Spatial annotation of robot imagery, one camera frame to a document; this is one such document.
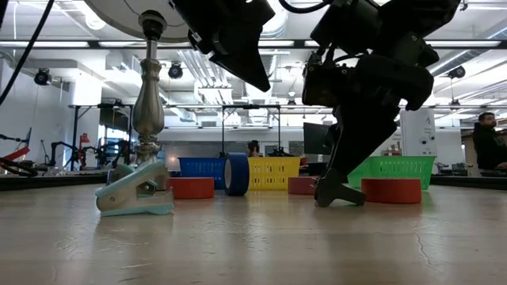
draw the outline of yellow basket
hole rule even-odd
[[[249,190],[287,190],[288,178],[299,176],[301,158],[248,158]]]

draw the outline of green basket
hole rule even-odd
[[[421,178],[422,190],[428,190],[435,157],[369,157],[352,171],[350,186],[361,187],[361,178]]]

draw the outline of blue tape roll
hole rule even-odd
[[[243,153],[229,153],[223,163],[223,183],[229,196],[243,196],[248,191],[250,169],[248,157]]]

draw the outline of person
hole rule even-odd
[[[487,170],[507,169],[507,146],[505,140],[494,130],[497,126],[494,114],[484,112],[475,123],[473,140],[477,153],[477,167]]]
[[[259,141],[253,140],[251,142],[248,142],[248,146],[246,147],[246,154],[248,154],[249,158],[258,158],[262,155],[259,154]]]

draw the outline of red tape roll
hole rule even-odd
[[[167,188],[173,188],[174,199],[207,199],[215,196],[215,180],[207,177],[171,177]]]
[[[315,184],[317,177],[289,177],[288,178],[288,193],[300,195],[314,195]]]
[[[420,179],[361,179],[361,191],[367,202],[420,203],[422,201]]]

